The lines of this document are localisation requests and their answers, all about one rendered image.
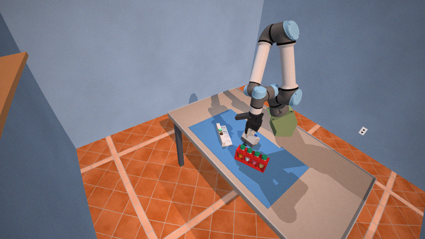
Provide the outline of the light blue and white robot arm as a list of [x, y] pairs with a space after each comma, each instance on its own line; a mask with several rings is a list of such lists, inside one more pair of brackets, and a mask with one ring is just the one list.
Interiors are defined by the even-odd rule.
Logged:
[[[273, 23], [261, 33], [250, 81], [243, 88], [243, 93], [251, 97], [249, 111], [253, 115], [261, 114], [265, 101], [270, 105], [270, 114], [274, 117], [285, 115], [289, 106], [296, 106], [301, 101], [302, 90], [296, 84], [294, 58], [294, 45], [298, 37], [299, 28], [293, 20]], [[275, 42], [280, 48], [283, 84], [281, 87], [278, 84], [261, 86], [268, 54]]]

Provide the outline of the blue flat mat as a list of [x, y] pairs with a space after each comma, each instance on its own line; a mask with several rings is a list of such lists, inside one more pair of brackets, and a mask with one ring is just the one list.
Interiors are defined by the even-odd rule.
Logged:
[[[253, 151], [270, 158], [264, 173], [234, 159], [239, 145], [244, 142], [241, 136], [245, 131], [246, 120], [235, 120], [232, 109], [188, 127], [209, 150], [250, 190], [268, 209], [296, 182], [309, 167], [283, 147], [278, 148], [259, 132], [259, 143]], [[232, 146], [222, 147], [216, 124], [226, 126]]]

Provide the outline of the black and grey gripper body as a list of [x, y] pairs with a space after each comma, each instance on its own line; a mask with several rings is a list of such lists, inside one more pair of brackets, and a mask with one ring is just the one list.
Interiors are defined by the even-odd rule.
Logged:
[[252, 118], [251, 119], [247, 119], [246, 124], [248, 124], [248, 127], [250, 129], [252, 129], [252, 130], [254, 130], [254, 131], [257, 132], [259, 130], [259, 128], [261, 127], [261, 124], [262, 124], [262, 121], [263, 121], [262, 120], [262, 117], [263, 117], [264, 113], [261, 113], [259, 115], [253, 115], [249, 111], [249, 114], [252, 116]]

